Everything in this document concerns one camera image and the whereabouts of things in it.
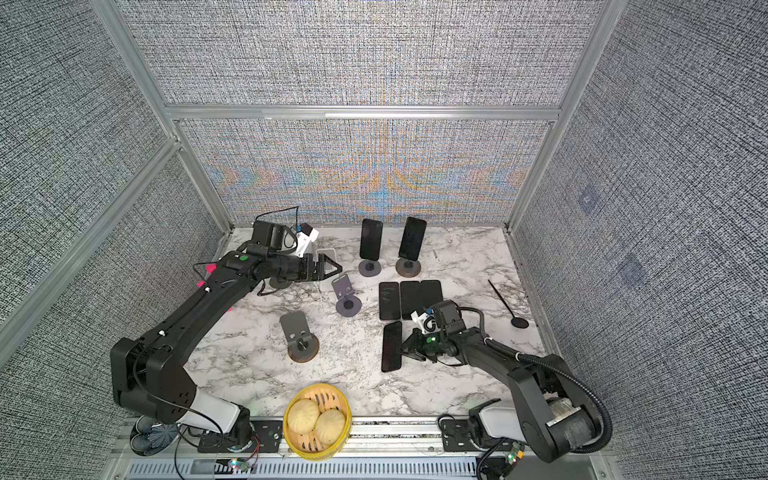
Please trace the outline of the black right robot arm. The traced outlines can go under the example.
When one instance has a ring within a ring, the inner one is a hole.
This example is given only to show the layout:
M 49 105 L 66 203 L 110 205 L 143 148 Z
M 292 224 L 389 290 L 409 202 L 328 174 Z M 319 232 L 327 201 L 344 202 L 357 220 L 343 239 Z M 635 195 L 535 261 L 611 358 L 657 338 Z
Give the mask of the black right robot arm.
M 547 463 L 567 453 L 596 452 L 611 439 L 607 408 L 556 355 L 523 354 L 483 336 L 477 327 L 451 334 L 414 329 L 399 351 L 433 363 L 453 357 L 500 381 L 511 393 L 522 441 Z

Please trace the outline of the black phone front wooden stand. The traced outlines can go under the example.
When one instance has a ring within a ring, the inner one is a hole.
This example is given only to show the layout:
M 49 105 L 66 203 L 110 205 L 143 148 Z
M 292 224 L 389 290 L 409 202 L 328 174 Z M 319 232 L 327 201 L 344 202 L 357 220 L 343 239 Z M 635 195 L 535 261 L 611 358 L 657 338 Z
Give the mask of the black phone front wooden stand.
M 423 280 L 421 282 L 421 302 L 425 311 L 444 300 L 442 285 L 439 280 Z

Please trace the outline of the black phone purple stand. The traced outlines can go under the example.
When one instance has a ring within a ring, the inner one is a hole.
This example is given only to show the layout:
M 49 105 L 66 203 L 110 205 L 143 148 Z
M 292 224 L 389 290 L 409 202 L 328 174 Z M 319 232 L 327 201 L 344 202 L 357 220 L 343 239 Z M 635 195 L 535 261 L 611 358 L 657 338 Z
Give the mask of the black phone purple stand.
M 422 284 L 420 281 L 402 281 L 400 283 L 401 318 L 410 320 L 412 314 L 424 313 Z

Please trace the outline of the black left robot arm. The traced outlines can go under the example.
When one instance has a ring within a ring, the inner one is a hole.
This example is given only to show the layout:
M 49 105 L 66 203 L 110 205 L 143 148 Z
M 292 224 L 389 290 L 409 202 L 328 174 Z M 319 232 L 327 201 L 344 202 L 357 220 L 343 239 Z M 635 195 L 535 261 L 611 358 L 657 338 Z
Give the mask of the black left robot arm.
M 190 355 L 231 307 L 266 280 L 320 282 L 342 272 L 342 265 L 324 254 L 226 253 L 204 284 L 165 320 L 112 347 L 115 403 L 164 424 L 215 433 L 226 448 L 246 448 L 253 436 L 249 410 L 202 392 L 185 370 Z

